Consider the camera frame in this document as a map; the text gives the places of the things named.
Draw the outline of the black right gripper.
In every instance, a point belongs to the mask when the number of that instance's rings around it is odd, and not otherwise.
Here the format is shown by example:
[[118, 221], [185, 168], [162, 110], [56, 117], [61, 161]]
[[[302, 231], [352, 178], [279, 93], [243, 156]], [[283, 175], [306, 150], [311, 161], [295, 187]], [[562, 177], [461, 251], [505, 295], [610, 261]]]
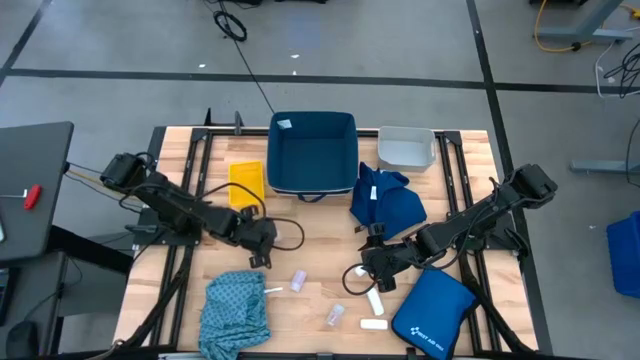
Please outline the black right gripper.
[[[372, 223], [367, 226], [368, 237], [384, 239], [386, 227], [384, 223]], [[419, 267], [420, 257], [416, 243], [411, 238], [403, 238], [394, 244], [381, 246], [363, 246], [360, 248], [362, 266], [372, 280], [377, 283], [380, 293], [396, 289], [394, 276], [409, 267]]]

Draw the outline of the dark blue scrub garment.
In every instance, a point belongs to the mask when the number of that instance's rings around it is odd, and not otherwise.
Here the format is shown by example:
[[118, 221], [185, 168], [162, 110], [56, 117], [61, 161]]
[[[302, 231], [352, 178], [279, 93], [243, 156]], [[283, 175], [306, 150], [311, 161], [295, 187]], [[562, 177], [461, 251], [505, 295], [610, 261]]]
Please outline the dark blue scrub garment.
[[396, 171], [374, 170], [361, 162], [350, 212], [361, 225], [383, 223], [385, 241], [426, 221], [420, 197], [407, 188], [409, 179]]

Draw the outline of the grey desk foot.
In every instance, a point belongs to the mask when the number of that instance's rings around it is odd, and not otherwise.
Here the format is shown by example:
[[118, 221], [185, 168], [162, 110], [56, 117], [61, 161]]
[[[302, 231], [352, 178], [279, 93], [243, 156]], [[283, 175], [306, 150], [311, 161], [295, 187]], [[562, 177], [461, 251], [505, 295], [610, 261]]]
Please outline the grey desk foot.
[[613, 160], [572, 160], [569, 169], [573, 172], [594, 172], [640, 174], [640, 162], [627, 165], [625, 161]]

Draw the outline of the navy white striped fabric bin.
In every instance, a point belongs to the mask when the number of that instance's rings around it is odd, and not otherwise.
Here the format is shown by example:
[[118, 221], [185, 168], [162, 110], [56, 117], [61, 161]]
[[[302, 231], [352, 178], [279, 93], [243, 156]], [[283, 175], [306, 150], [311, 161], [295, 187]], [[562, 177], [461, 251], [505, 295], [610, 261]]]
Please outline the navy white striped fabric bin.
[[267, 140], [267, 182], [278, 194], [308, 203], [349, 193], [358, 179], [359, 147], [352, 114], [273, 114]]

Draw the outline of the black side desk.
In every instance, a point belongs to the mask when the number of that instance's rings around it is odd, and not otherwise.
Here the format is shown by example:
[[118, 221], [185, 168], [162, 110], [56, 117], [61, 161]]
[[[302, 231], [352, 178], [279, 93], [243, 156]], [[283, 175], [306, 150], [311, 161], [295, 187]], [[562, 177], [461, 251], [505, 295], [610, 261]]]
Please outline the black side desk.
[[71, 122], [0, 128], [0, 269], [61, 252], [121, 276], [132, 258], [53, 224]]

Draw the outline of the grey plastic bin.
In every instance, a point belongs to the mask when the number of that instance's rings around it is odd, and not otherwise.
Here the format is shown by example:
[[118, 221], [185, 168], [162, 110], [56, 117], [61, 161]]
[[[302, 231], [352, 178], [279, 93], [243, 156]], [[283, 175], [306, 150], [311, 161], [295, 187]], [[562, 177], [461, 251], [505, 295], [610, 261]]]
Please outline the grey plastic bin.
[[398, 172], [425, 172], [436, 161], [431, 129], [383, 126], [378, 132], [378, 166]]

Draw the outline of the red handled tool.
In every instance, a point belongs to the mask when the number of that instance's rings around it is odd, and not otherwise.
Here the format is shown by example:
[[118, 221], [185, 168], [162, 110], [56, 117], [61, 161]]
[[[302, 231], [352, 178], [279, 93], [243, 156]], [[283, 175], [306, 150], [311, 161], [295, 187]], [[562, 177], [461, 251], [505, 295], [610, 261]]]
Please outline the red handled tool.
[[42, 191], [43, 187], [39, 184], [24, 188], [21, 191], [0, 191], [0, 204], [17, 205], [18, 202], [21, 202], [21, 207], [26, 211], [30, 211], [38, 204]]

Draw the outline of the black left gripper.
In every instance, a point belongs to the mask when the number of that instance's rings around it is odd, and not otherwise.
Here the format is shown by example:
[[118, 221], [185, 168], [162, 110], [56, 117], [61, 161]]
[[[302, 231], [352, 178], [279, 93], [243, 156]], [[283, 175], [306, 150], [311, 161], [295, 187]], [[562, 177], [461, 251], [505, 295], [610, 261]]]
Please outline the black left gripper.
[[276, 226], [269, 218], [256, 218], [259, 215], [257, 205], [249, 205], [240, 210], [243, 217], [237, 215], [235, 229], [232, 231], [232, 244], [249, 250], [254, 255], [249, 258], [252, 269], [272, 267], [269, 256], [277, 236]]

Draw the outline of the grey desk leg frame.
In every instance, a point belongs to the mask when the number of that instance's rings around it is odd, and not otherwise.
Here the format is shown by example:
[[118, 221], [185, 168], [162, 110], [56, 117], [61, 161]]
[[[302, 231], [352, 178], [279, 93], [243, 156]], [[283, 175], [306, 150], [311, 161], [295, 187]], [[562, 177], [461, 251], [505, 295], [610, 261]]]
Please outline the grey desk leg frame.
[[567, 41], [574, 43], [591, 42], [625, 42], [631, 40], [633, 35], [627, 30], [604, 29], [602, 25], [617, 10], [625, 0], [599, 0], [591, 13], [575, 27], [541, 27], [540, 22], [543, 11], [550, 3], [574, 3], [582, 6], [588, 0], [529, 0], [531, 5], [539, 3], [540, 7], [536, 15], [533, 30], [533, 38], [536, 42], [543, 39]]

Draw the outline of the yellow plastic mesh basket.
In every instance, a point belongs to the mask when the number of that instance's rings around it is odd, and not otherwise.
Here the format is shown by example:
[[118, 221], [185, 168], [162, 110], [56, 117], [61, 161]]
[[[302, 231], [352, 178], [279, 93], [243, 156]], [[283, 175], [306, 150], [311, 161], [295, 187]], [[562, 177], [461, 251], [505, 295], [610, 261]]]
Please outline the yellow plastic mesh basket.
[[239, 184], [252, 192], [232, 185], [229, 189], [229, 205], [241, 209], [259, 206], [264, 200], [264, 174], [261, 161], [235, 162], [229, 165], [229, 182]]

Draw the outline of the blue plastic crate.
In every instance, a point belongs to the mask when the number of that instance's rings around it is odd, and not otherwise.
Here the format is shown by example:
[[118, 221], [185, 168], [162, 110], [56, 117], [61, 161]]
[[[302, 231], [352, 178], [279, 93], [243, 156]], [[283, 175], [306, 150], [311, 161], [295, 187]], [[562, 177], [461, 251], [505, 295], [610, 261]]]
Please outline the blue plastic crate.
[[640, 299], [640, 211], [606, 228], [615, 290]]

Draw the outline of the black computer mouse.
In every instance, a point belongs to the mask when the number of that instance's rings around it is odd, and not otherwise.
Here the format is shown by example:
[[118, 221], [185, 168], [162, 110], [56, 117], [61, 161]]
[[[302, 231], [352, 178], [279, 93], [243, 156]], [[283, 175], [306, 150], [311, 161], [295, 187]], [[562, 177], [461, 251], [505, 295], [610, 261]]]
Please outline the black computer mouse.
[[7, 334], [6, 355], [9, 358], [30, 358], [39, 355], [37, 324], [23, 320], [12, 326]]

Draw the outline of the blue first aid pouch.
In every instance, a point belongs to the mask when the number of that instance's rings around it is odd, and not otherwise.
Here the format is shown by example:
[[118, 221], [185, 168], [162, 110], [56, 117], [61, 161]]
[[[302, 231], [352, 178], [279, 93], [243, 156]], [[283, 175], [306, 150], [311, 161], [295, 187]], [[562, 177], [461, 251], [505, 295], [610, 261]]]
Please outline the blue first aid pouch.
[[436, 360], [451, 360], [461, 324], [478, 306], [476, 295], [441, 270], [424, 270], [391, 322], [406, 343]]

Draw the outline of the teal patterned cloth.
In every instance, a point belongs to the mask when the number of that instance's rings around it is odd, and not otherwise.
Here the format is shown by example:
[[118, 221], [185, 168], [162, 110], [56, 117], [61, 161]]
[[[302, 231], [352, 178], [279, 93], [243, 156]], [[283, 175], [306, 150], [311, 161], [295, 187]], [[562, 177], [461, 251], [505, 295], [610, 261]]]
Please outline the teal patterned cloth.
[[265, 290], [265, 274], [252, 271], [226, 272], [207, 285], [198, 337], [204, 358], [236, 360], [271, 338]]

